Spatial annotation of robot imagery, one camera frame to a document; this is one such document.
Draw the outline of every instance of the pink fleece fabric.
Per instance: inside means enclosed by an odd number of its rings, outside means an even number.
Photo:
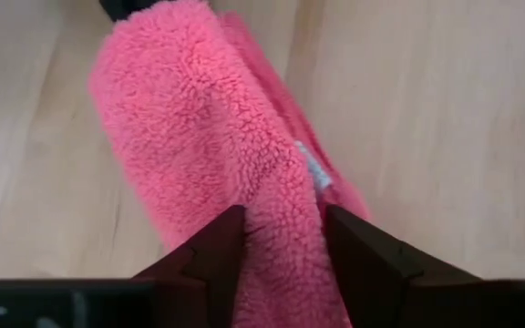
[[[340,327],[347,315],[322,204],[367,218],[236,15],[162,2],[118,23],[90,79],[113,149],[173,249],[233,204],[247,209],[236,327]],[[332,183],[315,191],[301,141]]]

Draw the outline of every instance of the pink towel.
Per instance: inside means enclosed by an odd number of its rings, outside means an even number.
[[[339,327],[347,315],[322,204],[366,218],[303,112],[235,15],[162,2],[118,23],[90,90],[113,149],[175,248],[247,208],[236,327]]]

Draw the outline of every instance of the wood grain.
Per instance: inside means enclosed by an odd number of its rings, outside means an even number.
[[[238,11],[377,225],[525,277],[525,2],[213,0]],[[96,1],[0,0],[0,277],[129,276],[161,255],[86,91]]]

